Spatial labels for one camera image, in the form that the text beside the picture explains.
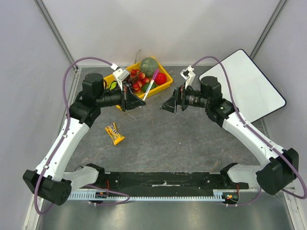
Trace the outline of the white whiteboard black frame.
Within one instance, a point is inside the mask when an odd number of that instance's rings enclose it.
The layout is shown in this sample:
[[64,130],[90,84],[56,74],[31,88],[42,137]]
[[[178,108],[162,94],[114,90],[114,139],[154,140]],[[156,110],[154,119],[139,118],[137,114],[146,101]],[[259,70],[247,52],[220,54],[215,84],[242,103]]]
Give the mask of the white whiteboard black frame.
[[230,54],[221,63],[228,75],[236,106],[249,122],[285,107],[285,98],[243,49]]

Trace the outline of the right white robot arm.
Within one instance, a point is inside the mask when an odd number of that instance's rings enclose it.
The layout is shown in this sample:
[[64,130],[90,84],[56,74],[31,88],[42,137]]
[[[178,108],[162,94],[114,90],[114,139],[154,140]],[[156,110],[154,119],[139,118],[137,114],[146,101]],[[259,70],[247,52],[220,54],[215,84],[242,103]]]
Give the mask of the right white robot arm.
[[275,195],[297,178],[299,155],[296,150],[273,143],[237,112],[233,103],[223,98],[221,84],[213,76],[201,79],[201,89],[176,87],[172,96],[161,106],[161,110],[176,113],[177,106],[184,111],[188,106],[205,108],[210,120],[235,136],[257,158],[259,167],[242,166],[233,163],[220,176],[224,188],[232,188],[236,183],[258,184],[270,195]]

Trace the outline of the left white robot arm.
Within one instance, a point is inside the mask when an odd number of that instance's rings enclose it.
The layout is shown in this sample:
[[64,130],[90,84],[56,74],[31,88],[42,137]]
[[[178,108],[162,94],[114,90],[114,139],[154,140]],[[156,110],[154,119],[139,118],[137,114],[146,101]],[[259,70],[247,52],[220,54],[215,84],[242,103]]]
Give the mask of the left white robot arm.
[[105,88],[101,74],[86,75],[82,91],[69,107],[64,126],[48,154],[35,170],[26,170],[23,174],[23,180],[35,198],[41,197],[60,206],[71,192],[79,188],[89,184],[94,188],[104,186],[104,168],[90,163],[80,170],[66,173],[66,166],[81,139],[100,116],[101,108],[119,105],[127,111],[145,104],[126,82],[109,90]]

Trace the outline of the white marker with pink cap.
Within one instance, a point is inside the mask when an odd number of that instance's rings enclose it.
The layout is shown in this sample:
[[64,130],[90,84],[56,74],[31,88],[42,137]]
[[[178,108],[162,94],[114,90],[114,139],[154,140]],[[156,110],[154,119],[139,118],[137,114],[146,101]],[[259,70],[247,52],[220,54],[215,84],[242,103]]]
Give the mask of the white marker with pink cap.
[[159,73],[159,69],[156,69],[155,72],[154,72],[154,74],[153,74],[153,77],[152,77],[152,79],[151,79],[151,81],[150,81],[150,83],[149,83],[149,86],[147,87],[147,90],[146,90],[146,92],[145,92],[145,95],[144,95],[144,97],[143,97],[143,100],[144,100],[144,101],[146,100],[146,98],[147,98],[147,96],[148,96],[148,94],[149,94],[149,92],[150,92],[150,90],[151,90],[151,88],[152,88],[152,85],[153,85],[154,82],[155,82],[155,79],[156,79],[158,73]]

